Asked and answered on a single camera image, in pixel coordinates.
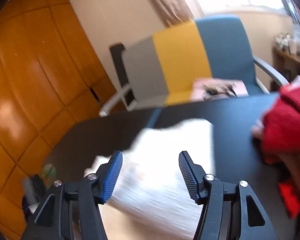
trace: metal pivot bolt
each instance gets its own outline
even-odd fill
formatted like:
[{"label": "metal pivot bolt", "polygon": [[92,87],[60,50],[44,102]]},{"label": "metal pivot bolt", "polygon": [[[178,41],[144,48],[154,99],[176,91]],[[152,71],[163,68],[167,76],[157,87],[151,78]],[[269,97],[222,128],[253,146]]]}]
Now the metal pivot bolt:
[{"label": "metal pivot bolt", "polygon": [[55,187],[59,187],[59,186],[62,185],[62,181],[61,181],[60,179],[58,179],[58,180],[56,180],[56,181],[53,183],[53,185],[54,185]]},{"label": "metal pivot bolt", "polygon": [[205,176],[205,178],[206,178],[206,180],[209,180],[209,181],[214,180],[214,176],[213,176],[212,174],[207,174],[207,175]]},{"label": "metal pivot bolt", "polygon": [[88,175],[89,180],[95,180],[96,178],[97,178],[97,176],[94,173],[91,173],[91,174]]},{"label": "metal pivot bolt", "polygon": [[248,182],[246,182],[245,180],[241,180],[239,182],[239,184],[240,184],[241,187],[247,187],[248,186]]}]

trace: gray armrest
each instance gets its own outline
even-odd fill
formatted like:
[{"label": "gray armrest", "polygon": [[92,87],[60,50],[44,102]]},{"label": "gray armrest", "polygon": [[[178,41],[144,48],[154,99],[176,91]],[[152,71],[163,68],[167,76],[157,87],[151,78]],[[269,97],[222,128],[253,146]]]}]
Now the gray armrest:
[{"label": "gray armrest", "polygon": [[279,86],[289,84],[288,80],[285,79],[274,67],[263,61],[261,58],[253,56],[253,61],[257,64],[264,72],[266,72]]},{"label": "gray armrest", "polygon": [[110,114],[110,110],[122,100],[122,98],[131,90],[129,83],[125,84],[120,91],[115,93],[100,109],[99,115],[101,117]]}]

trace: white fabric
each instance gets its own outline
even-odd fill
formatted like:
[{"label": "white fabric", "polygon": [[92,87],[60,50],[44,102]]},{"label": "white fabric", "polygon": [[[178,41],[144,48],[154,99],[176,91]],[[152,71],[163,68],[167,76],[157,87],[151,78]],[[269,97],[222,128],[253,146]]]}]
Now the white fabric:
[{"label": "white fabric", "polygon": [[[178,155],[188,151],[194,163],[214,174],[212,138],[212,124],[203,119],[167,129],[143,129],[131,148],[122,152],[123,165],[112,197],[100,206],[109,240],[192,239],[202,206],[189,197]],[[85,176],[108,160],[97,156]]]}]

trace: striped chair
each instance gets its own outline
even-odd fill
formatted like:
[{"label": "striped chair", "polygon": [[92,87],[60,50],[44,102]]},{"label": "striped chair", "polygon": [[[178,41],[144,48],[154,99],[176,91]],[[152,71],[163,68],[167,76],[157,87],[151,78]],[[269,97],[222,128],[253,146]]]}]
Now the striped chair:
[{"label": "striped chair", "polygon": [[249,95],[267,92],[257,83],[254,63],[279,85],[287,83],[253,57],[242,22],[234,15],[208,16],[155,33],[126,49],[122,61],[129,83],[102,107],[101,116],[130,90],[136,102],[128,109],[189,102],[192,83],[199,77],[242,80]]}]

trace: blue strip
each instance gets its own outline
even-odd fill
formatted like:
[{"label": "blue strip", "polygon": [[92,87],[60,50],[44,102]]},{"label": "blue strip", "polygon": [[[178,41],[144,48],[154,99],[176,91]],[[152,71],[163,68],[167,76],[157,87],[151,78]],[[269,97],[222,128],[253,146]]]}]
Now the blue strip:
[{"label": "blue strip", "polygon": [[214,78],[256,84],[253,57],[241,20],[235,15],[213,15],[195,20]]}]

